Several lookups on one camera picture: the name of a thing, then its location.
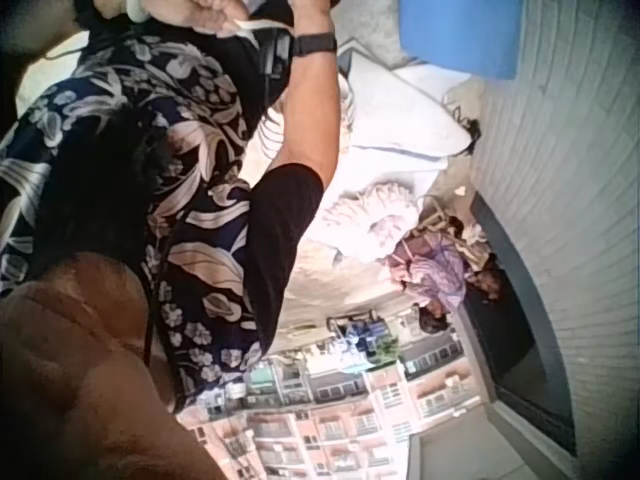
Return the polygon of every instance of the apartment building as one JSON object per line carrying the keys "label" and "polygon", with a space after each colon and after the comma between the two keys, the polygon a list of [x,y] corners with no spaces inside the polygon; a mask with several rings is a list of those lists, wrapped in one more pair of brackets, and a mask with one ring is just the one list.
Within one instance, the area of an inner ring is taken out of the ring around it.
{"label": "apartment building", "polygon": [[229,478],[378,480],[404,478],[411,434],[478,402],[460,343],[443,334],[369,372],[311,374],[304,356],[271,357],[252,369],[228,418],[209,398],[181,421],[197,438],[204,433]]}

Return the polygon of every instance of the purple clothing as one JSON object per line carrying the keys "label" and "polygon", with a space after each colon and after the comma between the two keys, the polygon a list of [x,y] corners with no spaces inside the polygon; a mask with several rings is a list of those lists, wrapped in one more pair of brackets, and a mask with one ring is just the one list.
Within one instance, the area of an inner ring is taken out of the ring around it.
{"label": "purple clothing", "polygon": [[455,311],[464,299],[464,264],[446,234],[426,232],[401,240],[387,257],[387,265],[391,277],[405,281],[406,291],[420,300],[438,299]]}

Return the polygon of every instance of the white brick wall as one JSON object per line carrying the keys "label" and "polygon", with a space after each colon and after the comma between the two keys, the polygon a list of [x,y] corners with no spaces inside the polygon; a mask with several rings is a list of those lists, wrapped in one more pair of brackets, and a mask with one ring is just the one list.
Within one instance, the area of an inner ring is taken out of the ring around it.
{"label": "white brick wall", "polygon": [[526,1],[519,74],[488,82],[472,181],[538,286],[565,360],[585,478],[637,438],[638,17]]}

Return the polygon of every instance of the black wristwatch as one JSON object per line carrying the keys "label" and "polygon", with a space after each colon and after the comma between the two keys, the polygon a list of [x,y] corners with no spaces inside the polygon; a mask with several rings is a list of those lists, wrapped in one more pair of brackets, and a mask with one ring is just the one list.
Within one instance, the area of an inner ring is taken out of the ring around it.
{"label": "black wristwatch", "polygon": [[293,40],[291,55],[294,57],[306,57],[316,52],[338,51],[338,42],[333,33],[317,33],[315,35],[300,35]]}

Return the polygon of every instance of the black t-shirt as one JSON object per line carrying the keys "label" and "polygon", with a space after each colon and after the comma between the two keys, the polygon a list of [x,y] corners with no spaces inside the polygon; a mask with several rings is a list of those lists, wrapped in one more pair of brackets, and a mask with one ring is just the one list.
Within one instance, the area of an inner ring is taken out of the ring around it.
{"label": "black t-shirt", "polygon": [[275,337],[298,243],[323,193],[318,174],[300,164],[270,170],[251,192],[244,282],[265,349]]}

